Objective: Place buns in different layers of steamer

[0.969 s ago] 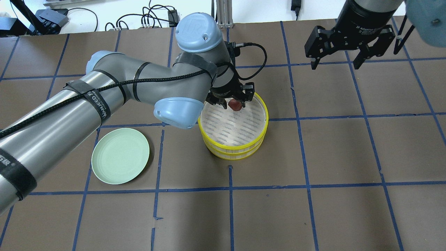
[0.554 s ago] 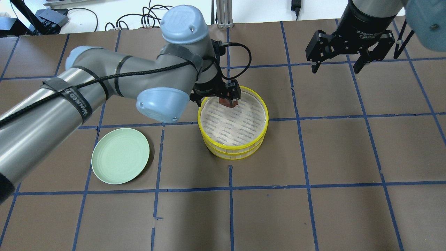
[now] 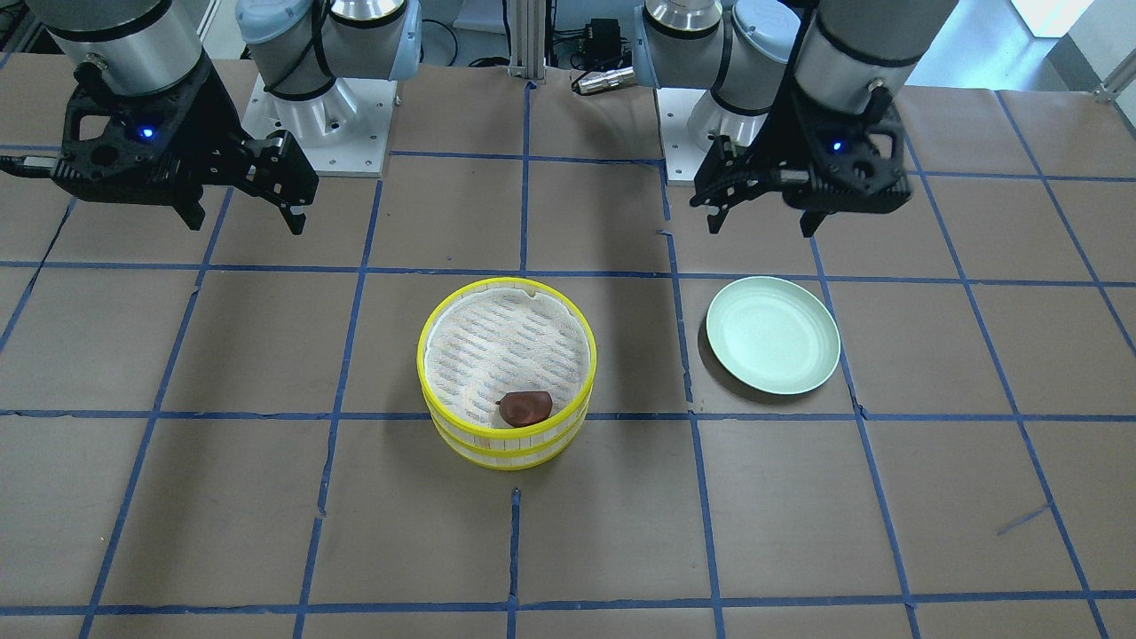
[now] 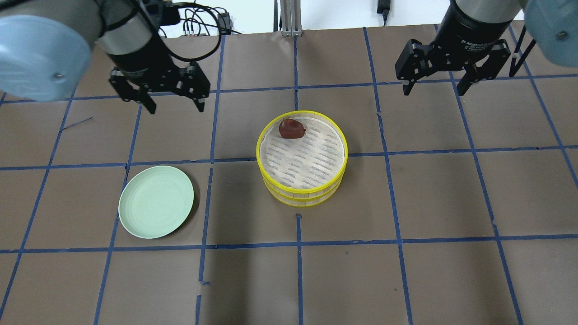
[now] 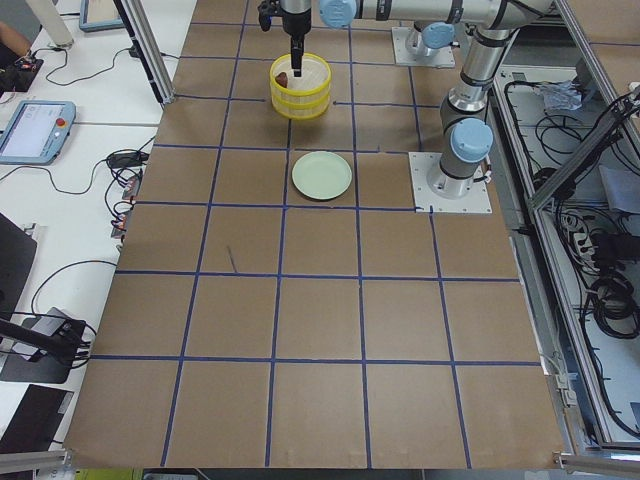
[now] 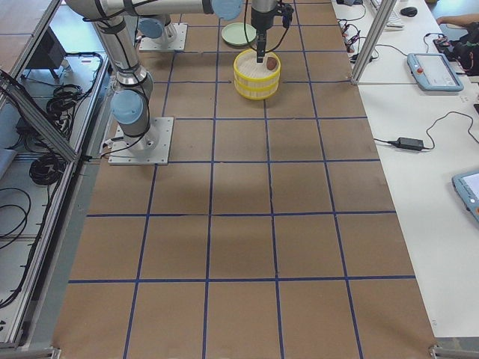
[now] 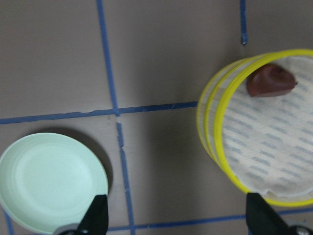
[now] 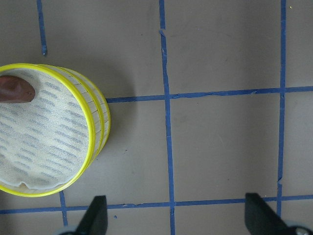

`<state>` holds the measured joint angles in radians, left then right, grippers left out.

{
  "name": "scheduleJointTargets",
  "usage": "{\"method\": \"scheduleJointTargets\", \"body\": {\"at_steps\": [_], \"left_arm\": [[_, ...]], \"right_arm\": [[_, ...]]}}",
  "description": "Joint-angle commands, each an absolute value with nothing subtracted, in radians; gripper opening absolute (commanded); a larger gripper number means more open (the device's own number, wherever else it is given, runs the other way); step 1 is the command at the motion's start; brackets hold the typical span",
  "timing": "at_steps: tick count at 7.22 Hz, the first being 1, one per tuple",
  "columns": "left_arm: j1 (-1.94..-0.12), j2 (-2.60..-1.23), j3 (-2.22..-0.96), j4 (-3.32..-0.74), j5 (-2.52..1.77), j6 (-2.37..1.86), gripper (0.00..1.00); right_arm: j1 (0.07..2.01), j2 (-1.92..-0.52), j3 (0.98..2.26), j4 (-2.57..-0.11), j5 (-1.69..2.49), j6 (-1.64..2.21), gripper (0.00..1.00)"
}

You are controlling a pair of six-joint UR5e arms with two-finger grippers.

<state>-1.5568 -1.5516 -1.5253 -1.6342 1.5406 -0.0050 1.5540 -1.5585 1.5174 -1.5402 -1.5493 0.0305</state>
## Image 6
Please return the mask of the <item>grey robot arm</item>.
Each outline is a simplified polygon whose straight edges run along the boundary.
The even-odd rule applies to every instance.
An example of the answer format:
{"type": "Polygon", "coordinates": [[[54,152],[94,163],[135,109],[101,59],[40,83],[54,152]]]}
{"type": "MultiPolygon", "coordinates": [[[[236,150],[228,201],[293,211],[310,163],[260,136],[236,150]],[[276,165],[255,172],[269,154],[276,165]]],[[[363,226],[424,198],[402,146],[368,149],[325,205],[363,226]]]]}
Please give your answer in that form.
{"type": "Polygon", "coordinates": [[[116,72],[117,93],[111,111],[123,131],[127,148],[155,143],[151,128],[149,101],[153,79],[141,65],[134,40],[126,28],[126,16],[158,25],[172,14],[215,14],[235,19],[241,1],[67,1],[71,10],[94,25],[116,72]]]}
{"type": "MultiPolygon", "coordinates": [[[[126,11],[138,16],[140,31],[151,39],[168,39],[172,26],[170,15],[179,13],[215,14],[218,18],[232,20],[241,10],[247,9],[245,1],[125,1],[126,11]]],[[[256,36],[246,42],[256,52],[256,60],[263,62],[266,53],[267,31],[273,26],[274,18],[284,14],[282,1],[252,1],[251,26],[256,36]]]]}

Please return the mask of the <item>person hand at desk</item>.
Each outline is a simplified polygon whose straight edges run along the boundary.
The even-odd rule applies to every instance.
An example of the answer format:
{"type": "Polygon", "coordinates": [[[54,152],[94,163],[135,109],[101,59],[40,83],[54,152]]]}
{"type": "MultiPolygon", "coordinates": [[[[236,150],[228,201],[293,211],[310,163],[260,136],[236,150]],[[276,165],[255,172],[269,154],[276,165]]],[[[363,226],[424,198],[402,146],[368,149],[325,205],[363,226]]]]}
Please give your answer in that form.
{"type": "Polygon", "coordinates": [[[438,25],[452,25],[460,28],[467,28],[473,22],[478,22],[477,14],[465,14],[456,16],[440,16],[436,19],[438,25]]]}

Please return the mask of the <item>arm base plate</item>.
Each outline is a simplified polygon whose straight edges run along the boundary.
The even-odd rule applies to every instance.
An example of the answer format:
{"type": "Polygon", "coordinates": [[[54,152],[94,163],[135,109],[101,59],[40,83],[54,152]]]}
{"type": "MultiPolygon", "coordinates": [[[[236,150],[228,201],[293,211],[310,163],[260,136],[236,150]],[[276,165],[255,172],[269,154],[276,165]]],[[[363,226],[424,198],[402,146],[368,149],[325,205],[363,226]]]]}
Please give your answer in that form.
{"type": "Polygon", "coordinates": [[[185,49],[188,25],[173,23],[168,25],[153,19],[140,21],[139,31],[142,39],[140,52],[181,52],[185,49]]]}
{"type": "Polygon", "coordinates": [[[138,141],[123,134],[117,125],[115,141],[108,155],[110,165],[167,165],[174,128],[173,117],[155,117],[150,120],[150,129],[138,141]]]}

